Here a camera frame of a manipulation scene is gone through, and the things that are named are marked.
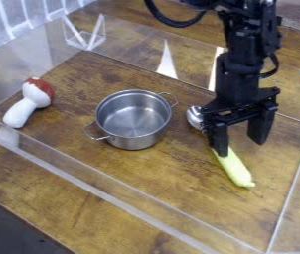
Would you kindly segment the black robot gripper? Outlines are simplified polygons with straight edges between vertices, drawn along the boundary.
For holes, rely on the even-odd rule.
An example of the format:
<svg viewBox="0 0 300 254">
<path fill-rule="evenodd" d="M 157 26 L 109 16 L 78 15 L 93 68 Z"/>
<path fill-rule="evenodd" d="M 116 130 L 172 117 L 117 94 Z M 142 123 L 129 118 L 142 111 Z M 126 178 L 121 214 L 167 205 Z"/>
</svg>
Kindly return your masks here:
<svg viewBox="0 0 300 254">
<path fill-rule="evenodd" d="M 259 87 L 262 68 L 263 63 L 256 66 L 235 63 L 228 53 L 217 57 L 217 97 L 203 107 L 203 127 L 221 157 L 228 156 L 228 126 L 247 121 L 247 135 L 252 141 L 263 145 L 268 139 L 280 89 Z"/>
</svg>

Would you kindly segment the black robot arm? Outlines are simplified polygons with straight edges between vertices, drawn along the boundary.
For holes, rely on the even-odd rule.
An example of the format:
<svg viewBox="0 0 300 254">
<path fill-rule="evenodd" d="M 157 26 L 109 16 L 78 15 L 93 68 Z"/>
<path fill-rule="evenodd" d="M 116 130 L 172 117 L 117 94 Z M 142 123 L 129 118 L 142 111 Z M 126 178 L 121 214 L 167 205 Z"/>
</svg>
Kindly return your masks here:
<svg viewBox="0 0 300 254">
<path fill-rule="evenodd" d="M 276 0 L 183 0 L 188 5 L 219 12 L 224 22 L 227 52 L 217 57 L 216 98 L 201 108 L 201 130 L 212 148 L 228 155 L 228 127 L 248 123 L 247 136 L 266 143 L 278 111 L 280 89 L 259 82 L 276 74 L 263 72 L 264 61 L 279 62 L 280 48 Z"/>
</svg>

